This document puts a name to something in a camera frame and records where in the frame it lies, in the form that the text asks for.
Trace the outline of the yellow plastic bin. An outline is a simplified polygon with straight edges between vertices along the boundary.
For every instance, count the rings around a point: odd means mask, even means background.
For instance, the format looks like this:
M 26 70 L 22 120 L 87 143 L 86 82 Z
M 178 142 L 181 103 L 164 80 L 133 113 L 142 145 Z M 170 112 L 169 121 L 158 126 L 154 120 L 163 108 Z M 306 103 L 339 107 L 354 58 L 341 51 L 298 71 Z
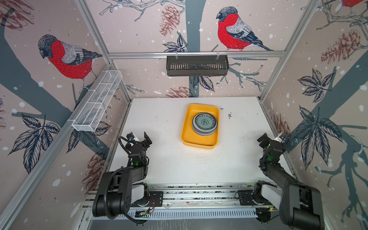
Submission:
M 200 136 L 196 134 L 192 127 L 193 118 L 195 115 L 199 113 L 210 113 L 214 115 L 214 117 L 218 121 L 217 131 L 211 136 Z M 215 106 L 205 105 L 205 104 L 190 104 L 188 106 L 182 132 L 181 132 L 181 141 L 190 147 L 201 148 L 201 149 L 213 149 L 218 144 L 219 139 L 219 109 Z

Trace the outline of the small green patterned plate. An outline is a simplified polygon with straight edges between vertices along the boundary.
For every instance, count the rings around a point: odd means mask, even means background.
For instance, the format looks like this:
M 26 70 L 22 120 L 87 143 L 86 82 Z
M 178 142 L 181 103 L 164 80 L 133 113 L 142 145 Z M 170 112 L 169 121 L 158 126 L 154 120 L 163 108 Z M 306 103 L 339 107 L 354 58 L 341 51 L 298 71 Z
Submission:
M 210 113 L 199 113 L 193 118 L 194 127 L 203 132 L 214 131 L 218 126 L 218 121 Z

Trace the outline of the white flower plate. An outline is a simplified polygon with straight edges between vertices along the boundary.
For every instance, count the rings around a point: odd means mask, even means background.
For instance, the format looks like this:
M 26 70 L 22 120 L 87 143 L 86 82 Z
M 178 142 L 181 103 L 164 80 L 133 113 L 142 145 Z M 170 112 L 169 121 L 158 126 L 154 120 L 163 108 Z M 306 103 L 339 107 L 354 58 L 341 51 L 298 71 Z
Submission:
M 203 130 L 195 128 L 194 126 L 192 127 L 192 129 L 196 134 L 198 134 L 200 136 L 204 136 L 204 137 L 211 136 L 212 134 L 214 134 L 217 131 L 217 129 L 214 129 L 212 131 L 203 131 Z

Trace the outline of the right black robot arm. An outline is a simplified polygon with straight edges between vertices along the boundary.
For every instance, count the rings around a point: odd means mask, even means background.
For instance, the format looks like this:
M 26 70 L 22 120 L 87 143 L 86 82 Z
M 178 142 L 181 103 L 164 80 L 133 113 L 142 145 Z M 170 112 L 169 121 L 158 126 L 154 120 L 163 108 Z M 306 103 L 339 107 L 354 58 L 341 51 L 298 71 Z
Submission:
M 269 201 L 277 210 L 281 221 L 300 230 L 324 230 L 324 212 L 321 193 L 318 189 L 299 182 L 285 171 L 279 163 L 286 151 L 287 135 L 280 133 L 271 139 L 266 133 L 257 141 L 263 149 L 259 168 L 275 185 L 259 180 L 253 190 L 253 201 L 263 204 Z

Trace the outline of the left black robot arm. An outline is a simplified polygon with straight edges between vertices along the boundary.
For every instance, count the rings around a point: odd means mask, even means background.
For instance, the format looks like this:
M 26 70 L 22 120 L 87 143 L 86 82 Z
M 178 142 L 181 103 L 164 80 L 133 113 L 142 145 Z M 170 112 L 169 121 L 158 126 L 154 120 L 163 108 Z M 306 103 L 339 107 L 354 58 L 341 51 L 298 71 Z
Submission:
M 132 203 L 150 200 L 148 186 L 141 180 L 148 174 L 149 158 L 146 151 L 152 141 L 147 133 L 144 133 L 144 140 L 139 141 L 134 133 L 130 132 L 125 138 L 118 137 L 118 142 L 127 153 L 127 165 L 103 173 L 92 206 L 93 216 L 115 219 L 124 215 L 137 225 L 143 225 L 145 221 L 134 219 L 128 212 Z

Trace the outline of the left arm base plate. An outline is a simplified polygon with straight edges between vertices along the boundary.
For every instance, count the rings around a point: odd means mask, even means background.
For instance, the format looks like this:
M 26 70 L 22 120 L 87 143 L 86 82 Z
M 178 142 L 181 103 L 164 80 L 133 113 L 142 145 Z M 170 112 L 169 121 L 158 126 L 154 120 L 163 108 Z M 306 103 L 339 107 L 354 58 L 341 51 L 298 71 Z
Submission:
M 162 207 L 163 206 L 163 192 L 162 191 L 150 191 L 149 199 L 144 203 L 144 207 Z

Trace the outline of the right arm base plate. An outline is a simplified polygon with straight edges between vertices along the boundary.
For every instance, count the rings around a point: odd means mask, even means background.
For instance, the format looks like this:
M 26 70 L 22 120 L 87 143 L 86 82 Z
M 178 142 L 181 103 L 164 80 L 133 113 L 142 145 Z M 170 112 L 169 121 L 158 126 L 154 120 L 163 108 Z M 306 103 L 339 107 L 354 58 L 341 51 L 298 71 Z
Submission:
M 239 200 L 240 206 L 257 206 L 253 198 L 252 190 L 239 190 L 235 194 L 235 198 Z

